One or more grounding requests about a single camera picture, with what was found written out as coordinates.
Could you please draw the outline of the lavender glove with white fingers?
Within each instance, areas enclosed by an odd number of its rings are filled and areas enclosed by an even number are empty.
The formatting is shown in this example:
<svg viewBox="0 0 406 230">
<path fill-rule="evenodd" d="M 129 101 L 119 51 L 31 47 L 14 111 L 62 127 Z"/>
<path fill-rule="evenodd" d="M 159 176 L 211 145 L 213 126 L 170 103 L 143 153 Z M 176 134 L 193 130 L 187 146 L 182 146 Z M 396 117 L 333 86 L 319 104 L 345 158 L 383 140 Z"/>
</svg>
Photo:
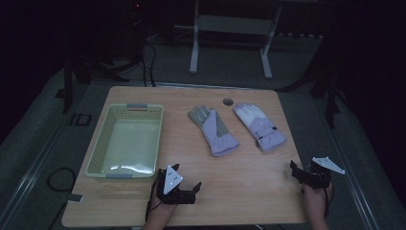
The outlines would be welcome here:
<svg viewBox="0 0 406 230">
<path fill-rule="evenodd" d="M 286 137 L 255 104 L 238 103 L 234 112 L 255 138 L 262 151 L 274 150 L 286 141 Z"/>
</svg>

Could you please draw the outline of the dark device with red light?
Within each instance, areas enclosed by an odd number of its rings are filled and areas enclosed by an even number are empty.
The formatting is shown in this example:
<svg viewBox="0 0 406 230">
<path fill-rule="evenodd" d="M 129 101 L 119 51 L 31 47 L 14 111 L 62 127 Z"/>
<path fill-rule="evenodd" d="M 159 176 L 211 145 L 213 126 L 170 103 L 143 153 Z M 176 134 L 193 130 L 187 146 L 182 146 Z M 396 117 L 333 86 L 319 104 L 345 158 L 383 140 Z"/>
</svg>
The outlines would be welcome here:
<svg viewBox="0 0 406 230">
<path fill-rule="evenodd" d="M 145 46 L 145 9 L 143 0 L 129 0 L 131 9 L 131 27 L 134 31 L 134 56 L 140 58 Z"/>
</svg>

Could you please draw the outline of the black rectangular floor frame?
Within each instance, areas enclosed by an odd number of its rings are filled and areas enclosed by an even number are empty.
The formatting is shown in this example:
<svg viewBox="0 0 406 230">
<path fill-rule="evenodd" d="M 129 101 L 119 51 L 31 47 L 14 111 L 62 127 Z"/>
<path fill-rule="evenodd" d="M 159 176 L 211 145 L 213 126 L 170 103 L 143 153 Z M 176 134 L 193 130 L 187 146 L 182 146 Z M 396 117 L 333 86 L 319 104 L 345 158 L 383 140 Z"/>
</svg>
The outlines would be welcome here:
<svg viewBox="0 0 406 230">
<path fill-rule="evenodd" d="M 91 114 L 75 113 L 70 120 L 70 126 L 89 126 L 92 120 Z"/>
</svg>

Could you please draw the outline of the pale green plastic basket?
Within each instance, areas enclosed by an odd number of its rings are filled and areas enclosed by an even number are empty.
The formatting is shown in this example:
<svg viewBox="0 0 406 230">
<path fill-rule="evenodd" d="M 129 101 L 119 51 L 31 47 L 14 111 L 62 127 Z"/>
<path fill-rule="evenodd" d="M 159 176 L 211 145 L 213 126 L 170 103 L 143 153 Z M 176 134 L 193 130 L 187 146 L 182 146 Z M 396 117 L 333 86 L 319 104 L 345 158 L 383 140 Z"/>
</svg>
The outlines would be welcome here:
<svg viewBox="0 0 406 230">
<path fill-rule="evenodd" d="M 107 107 L 85 174 L 110 179 L 153 177 L 163 114 L 160 104 L 113 103 Z"/>
</svg>

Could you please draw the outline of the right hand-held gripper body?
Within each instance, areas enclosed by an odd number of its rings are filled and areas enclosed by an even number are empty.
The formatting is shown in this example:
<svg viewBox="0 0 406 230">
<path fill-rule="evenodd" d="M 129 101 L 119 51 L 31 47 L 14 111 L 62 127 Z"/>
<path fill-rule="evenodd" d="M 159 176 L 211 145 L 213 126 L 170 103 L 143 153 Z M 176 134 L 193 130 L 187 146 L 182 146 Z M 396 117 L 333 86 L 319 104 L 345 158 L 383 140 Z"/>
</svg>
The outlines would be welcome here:
<svg viewBox="0 0 406 230">
<path fill-rule="evenodd" d="M 345 174 L 346 171 L 340 168 L 336 163 L 334 163 L 329 157 L 313 157 L 311 162 L 316 162 L 320 168 L 317 171 L 310 169 L 306 172 L 300 170 L 299 172 L 299 182 L 309 185 L 311 188 L 324 189 L 329 186 L 331 180 L 331 172 Z"/>
</svg>

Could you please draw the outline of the person's right hand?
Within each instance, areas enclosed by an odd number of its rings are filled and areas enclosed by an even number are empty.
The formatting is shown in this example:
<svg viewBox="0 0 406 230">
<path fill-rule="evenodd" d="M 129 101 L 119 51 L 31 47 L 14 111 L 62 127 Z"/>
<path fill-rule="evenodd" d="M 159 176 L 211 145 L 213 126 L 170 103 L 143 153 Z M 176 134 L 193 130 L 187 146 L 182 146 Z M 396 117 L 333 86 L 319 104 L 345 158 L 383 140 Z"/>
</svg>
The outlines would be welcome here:
<svg viewBox="0 0 406 230">
<path fill-rule="evenodd" d="M 307 184 L 303 184 L 304 208 L 307 213 L 323 213 L 327 215 L 328 207 L 334 196 L 333 184 L 327 188 L 313 189 Z"/>
</svg>

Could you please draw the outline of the person's left hand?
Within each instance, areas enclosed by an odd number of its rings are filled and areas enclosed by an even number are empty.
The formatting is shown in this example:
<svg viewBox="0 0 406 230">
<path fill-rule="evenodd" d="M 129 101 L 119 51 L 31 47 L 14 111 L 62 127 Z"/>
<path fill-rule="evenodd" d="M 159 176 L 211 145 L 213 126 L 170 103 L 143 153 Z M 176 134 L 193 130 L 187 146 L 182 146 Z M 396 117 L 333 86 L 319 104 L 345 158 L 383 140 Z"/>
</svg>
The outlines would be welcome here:
<svg viewBox="0 0 406 230">
<path fill-rule="evenodd" d="M 155 196 L 150 202 L 150 208 L 148 210 L 148 219 L 170 219 L 175 212 L 177 206 L 173 204 L 165 204 L 157 196 Z"/>
</svg>

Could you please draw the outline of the lavender glove with grey palm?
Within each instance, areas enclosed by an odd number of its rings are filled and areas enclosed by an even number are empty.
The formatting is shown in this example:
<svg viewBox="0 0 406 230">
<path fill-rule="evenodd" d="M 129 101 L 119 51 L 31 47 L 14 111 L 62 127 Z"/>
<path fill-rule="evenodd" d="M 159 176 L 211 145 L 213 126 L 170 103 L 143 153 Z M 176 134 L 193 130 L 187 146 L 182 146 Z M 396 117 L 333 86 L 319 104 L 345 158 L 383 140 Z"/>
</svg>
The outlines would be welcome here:
<svg viewBox="0 0 406 230">
<path fill-rule="evenodd" d="M 238 148 L 238 140 L 230 133 L 214 108 L 195 106 L 188 112 L 188 116 L 202 130 L 213 156 L 225 156 Z"/>
</svg>

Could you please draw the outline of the black metal stand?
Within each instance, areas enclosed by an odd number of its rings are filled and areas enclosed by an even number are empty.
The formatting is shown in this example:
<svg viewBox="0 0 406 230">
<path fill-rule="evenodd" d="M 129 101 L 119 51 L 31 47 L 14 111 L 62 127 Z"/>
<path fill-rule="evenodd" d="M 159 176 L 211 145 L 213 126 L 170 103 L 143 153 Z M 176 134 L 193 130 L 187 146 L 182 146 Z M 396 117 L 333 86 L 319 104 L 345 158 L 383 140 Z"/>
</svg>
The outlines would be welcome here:
<svg viewBox="0 0 406 230">
<path fill-rule="evenodd" d="M 80 65 L 89 64 L 91 67 L 100 71 L 103 75 L 112 79 L 113 81 L 123 81 L 127 82 L 126 79 L 119 77 L 114 74 L 111 70 L 103 67 L 101 64 L 92 60 L 85 54 L 78 52 L 68 52 L 64 58 L 64 77 L 63 77 L 63 88 L 59 89 L 56 93 L 57 98 L 61 98 L 64 102 L 63 114 L 67 114 L 72 103 L 73 103 L 73 73 L 79 70 Z"/>
<path fill-rule="evenodd" d="M 332 34 L 326 34 L 304 71 L 304 76 L 277 89 L 277 92 L 290 92 L 313 81 L 310 95 L 313 99 L 322 99 L 327 96 L 326 121 L 331 128 L 335 128 L 334 114 L 339 112 L 335 103 L 339 77 L 339 57 L 340 48 L 337 45 L 337 40 Z"/>
</svg>

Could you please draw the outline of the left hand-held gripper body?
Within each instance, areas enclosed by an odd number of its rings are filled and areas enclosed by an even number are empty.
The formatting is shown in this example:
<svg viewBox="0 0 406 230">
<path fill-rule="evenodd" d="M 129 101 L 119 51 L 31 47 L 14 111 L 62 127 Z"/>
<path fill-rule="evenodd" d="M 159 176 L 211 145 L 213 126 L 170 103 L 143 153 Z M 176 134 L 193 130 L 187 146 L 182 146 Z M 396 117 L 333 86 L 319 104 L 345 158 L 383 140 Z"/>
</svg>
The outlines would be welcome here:
<svg viewBox="0 0 406 230">
<path fill-rule="evenodd" d="M 165 204 L 194 204 L 196 197 L 192 190 L 185 191 L 179 188 L 184 177 L 175 171 L 172 166 L 158 171 L 157 197 Z"/>
</svg>

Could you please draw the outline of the white metal desk frame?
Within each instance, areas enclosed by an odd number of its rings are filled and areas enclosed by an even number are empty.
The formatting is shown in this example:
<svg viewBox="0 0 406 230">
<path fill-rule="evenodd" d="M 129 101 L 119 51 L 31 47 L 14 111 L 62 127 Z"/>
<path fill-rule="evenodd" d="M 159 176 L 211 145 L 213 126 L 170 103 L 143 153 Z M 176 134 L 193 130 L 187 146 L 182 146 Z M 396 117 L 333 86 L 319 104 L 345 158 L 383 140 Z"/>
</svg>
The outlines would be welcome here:
<svg viewBox="0 0 406 230">
<path fill-rule="evenodd" d="M 203 0 L 193 1 L 192 54 L 189 67 L 191 74 L 196 74 L 198 69 L 199 33 L 201 31 L 207 31 L 244 35 L 265 35 L 266 42 L 259 49 L 259 57 L 264 77 L 268 80 L 273 78 L 268 53 L 282 14 L 282 6 L 276 7 L 272 19 L 259 19 L 202 14 L 200 12 L 200 3 Z"/>
</svg>

